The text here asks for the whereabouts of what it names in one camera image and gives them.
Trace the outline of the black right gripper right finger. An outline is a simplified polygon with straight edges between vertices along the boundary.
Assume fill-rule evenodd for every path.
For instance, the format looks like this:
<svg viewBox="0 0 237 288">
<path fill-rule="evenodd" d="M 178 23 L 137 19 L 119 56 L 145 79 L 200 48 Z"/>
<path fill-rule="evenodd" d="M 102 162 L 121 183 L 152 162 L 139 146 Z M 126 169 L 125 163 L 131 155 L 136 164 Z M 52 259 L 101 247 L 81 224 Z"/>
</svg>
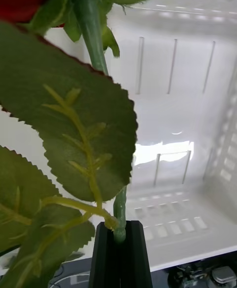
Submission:
<svg viewBox="0 0 237 288">
<path fill-rule="evenodd" d="M 122 288 L 152 287 L 145 236 L 139 221 L 128 221 L 126 224 L 126 239 L 122 244 L 120 266 Z"/>
</svg>

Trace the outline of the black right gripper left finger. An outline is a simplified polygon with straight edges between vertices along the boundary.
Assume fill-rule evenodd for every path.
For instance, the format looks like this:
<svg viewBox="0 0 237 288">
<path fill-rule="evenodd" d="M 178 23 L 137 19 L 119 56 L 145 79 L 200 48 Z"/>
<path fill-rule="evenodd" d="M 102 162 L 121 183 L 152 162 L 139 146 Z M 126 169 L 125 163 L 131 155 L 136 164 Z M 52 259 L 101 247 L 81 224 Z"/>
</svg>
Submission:
<svg viewBox="0 0 237 288">
<path fill-rule="evenodd" d="M 101 222 L 96 228 L 91 270 L 90 288 L 119 288 L 117 246 L 114 234 Z"/>
</svg>

